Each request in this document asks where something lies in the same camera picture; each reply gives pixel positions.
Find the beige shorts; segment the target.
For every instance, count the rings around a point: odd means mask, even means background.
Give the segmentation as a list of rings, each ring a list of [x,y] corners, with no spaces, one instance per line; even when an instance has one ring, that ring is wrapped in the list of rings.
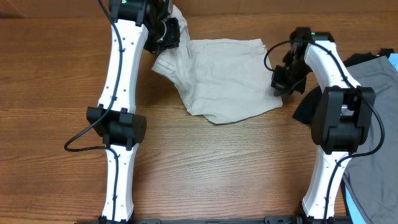
[[[152,67],[177,88],[187,111],[215,124],[235,123],[283,105],[271,87],[271,64],[261,39],[192,40],[187,20],[172,9],[180,29],[177,48],[159,54]]]

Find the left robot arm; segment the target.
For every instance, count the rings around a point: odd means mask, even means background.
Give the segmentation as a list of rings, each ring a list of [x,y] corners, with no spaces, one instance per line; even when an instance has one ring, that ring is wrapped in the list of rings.
[[[178,47],[173,3],[110,1],[112,44],[108,72],[96,107],[86,118],[102,138],[107,156],[106,200],[98,223],[132,223],[134,158],[146,133],[145,116],[136,113],[136,83],[143,50],[159,54]]]

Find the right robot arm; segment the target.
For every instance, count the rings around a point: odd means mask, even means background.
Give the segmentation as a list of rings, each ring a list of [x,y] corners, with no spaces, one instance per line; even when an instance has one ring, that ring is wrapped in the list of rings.
[[[350,223],[350,217],[335,216],[335,199],[348,162],[359,157],[374,109],[376,94],[361,86],[347,71],[328,32],[298,27],[289,36],[291,49],[284,65],[272,69],[274,96],[303,93],[307,75],[316,76],[322,91],[311,121],[311,135],[317,158],[310,186],[294,216],[282,217],[286,223]]]

